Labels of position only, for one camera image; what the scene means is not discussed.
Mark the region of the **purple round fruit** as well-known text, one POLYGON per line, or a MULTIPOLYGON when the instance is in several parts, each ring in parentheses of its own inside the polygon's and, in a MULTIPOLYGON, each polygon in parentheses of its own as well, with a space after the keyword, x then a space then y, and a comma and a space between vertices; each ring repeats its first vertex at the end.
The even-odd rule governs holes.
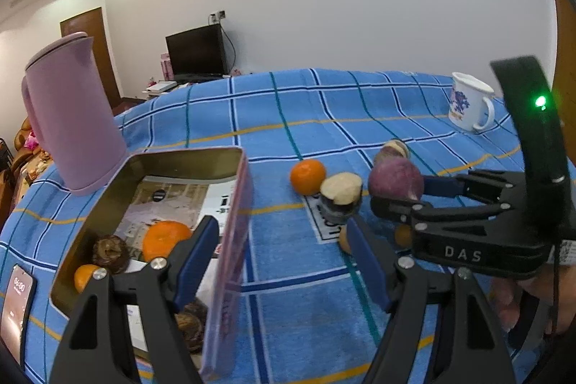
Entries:
POLYGON ((379 160, 368 177, 371 196, 420 200, 424 194, 424 178, 419 169, 403 157, 379 160))

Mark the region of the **small brown longan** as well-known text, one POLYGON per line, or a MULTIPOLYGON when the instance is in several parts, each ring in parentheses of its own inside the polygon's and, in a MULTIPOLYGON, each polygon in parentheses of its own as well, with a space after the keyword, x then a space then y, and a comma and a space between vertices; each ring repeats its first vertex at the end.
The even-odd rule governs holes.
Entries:
POLYGON ((348 255, 351 255, 351 246, 347 240, 347 227, 343 226, 340 230, 338 243, 340 249, 348 255))

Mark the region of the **small orange tangerine in tin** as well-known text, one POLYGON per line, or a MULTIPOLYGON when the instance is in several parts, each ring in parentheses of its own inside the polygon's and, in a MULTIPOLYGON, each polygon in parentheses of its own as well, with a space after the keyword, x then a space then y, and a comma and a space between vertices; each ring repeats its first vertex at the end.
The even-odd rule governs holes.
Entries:
POLYGON ((78 293, 82 293, 83 290, 86 288, 90 279, 93 278, 93 274, 96 270, 100 269, 100 266, 95 264, 83 264, 80 265, 74 272, 73 275, 73 284, 75 290, 78 293))

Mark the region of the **white floral mug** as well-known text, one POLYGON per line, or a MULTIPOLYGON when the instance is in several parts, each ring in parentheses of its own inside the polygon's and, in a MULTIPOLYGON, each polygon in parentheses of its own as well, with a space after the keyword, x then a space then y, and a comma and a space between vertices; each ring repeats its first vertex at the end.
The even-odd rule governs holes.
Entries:
POLYGON ((467 132, 486 131, 495 119, 495 91, 480 79, 466 73, 453 72, 452 79, 449 120, 467 132))

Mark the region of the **smartphone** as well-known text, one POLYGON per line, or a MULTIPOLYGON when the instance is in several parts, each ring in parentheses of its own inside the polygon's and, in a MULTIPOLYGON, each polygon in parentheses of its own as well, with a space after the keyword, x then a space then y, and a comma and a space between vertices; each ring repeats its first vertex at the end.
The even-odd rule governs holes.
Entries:
POLYGON ((24 366, 26 329, 36 281, 18 264, 15 264, 8 282, 1 315, 1 338, 10 355, 24 366))

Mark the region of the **blue plaid tablecloth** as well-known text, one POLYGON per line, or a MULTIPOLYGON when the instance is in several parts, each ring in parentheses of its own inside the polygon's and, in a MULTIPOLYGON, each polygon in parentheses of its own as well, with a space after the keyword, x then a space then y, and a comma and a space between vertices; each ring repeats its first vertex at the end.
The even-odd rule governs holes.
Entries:
POLYGON ((476 134, 444 79, 303 69, 169 92, 114 116, 96 74, 30 68, 53 159, 1 233, 6 358, 30 383, 231 371, 247 312, 257 383, 362 362, 405 383, 429 306, 429 383, 512 383, 477 276, 524 279, 575 235, 557 107, 534 58, 494 62, 476 134))

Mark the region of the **pink metal tin box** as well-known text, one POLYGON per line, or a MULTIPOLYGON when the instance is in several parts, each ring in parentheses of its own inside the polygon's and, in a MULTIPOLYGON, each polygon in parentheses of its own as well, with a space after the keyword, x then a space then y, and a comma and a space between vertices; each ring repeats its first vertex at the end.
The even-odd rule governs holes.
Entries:
POLYGON ((50 299, 52 383, 202 383, 232 371, 252 179, 238 147, 141 153, 81 224, 50 299))

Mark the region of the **paper leaflet in tin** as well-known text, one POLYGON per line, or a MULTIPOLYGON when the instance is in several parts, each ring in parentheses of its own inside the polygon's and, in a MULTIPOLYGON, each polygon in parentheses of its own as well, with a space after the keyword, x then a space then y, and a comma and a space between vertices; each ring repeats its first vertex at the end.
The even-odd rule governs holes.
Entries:
MULTIPOLYGON (((128 247, 130 261, 126 271, 136 272, 144 267, 144 235, 158 221, 178 221, 194 229, 203 216, 211 215, 218 221, 219 234, 224 234, 234 186, 233 176, 213 180, 145 177, 114 232, 128 247)), ((212 302, 221 250, 218 245, 196 292, 195 298, 207 308, 212 302)))

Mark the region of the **brown leather sofa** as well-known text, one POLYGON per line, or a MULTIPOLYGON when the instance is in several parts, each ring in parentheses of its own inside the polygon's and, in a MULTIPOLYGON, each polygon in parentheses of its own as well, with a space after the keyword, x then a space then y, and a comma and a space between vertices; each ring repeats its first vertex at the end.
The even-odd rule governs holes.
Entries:
POLYGON ((31 184, 52 164, 52 156, 44 150, 32 131, 29 119, 22 122, 14 139, 12 155, 1 140, 0 225, 4 226, 31 184))

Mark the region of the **purple electric kettle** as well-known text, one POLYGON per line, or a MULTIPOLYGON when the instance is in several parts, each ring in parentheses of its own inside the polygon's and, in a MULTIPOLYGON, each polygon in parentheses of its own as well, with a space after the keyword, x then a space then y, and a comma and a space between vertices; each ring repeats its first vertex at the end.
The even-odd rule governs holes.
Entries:
POLYGON ((40 146, 48 151, 74 195, 103 187, 128 149, 105 95, 85 32, 66 35, 26 65, 22 99, 40 146))

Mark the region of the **white tv stand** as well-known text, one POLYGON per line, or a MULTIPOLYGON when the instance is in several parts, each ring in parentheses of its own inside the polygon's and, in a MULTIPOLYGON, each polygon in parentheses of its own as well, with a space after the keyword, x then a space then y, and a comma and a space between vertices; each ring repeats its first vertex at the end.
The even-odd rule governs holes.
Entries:
POLYGON ((144 94, 148 96, 158 96, 167 94, 170 91, 174 91, 178 88, 179 84, 176 81, 161 81, 157 82, 151 86, 148 86, 144 90, 144 94))

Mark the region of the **black television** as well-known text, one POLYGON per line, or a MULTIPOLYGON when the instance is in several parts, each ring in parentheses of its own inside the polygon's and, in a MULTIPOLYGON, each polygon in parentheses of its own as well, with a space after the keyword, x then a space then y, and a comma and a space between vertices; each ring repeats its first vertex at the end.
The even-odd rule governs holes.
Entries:
POLYGON ((218 24, 189 29, 165 38, 177 81, 210 81, 228 73, 222 28, 218 24))

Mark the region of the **brown wooden door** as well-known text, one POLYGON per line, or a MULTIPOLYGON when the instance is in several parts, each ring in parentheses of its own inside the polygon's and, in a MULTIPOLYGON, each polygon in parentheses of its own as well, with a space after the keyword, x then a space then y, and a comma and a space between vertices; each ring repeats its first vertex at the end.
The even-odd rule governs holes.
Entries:
POLYGON ((122 103, 119 88, 116 83, 111 58, 109 54, 107 35, 104 30, 103 8, 98 7, 59 23, 60 34, 66 36, 71 33, 85 32, 93 38, 93 54, 96 68, 100 74, 105 95, 114 115, 119 114, 122 103))

